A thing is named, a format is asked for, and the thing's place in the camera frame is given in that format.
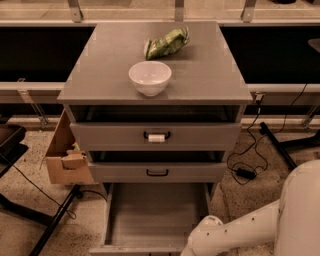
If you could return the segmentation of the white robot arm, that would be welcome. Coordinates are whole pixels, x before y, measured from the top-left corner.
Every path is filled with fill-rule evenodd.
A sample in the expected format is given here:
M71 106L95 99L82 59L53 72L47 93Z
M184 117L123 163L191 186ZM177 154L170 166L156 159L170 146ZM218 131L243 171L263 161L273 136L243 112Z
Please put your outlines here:
M274 243L275 256L320 256L320 160L296 167L278 200L224 224L208 215L181 256L219 256L233 248Z

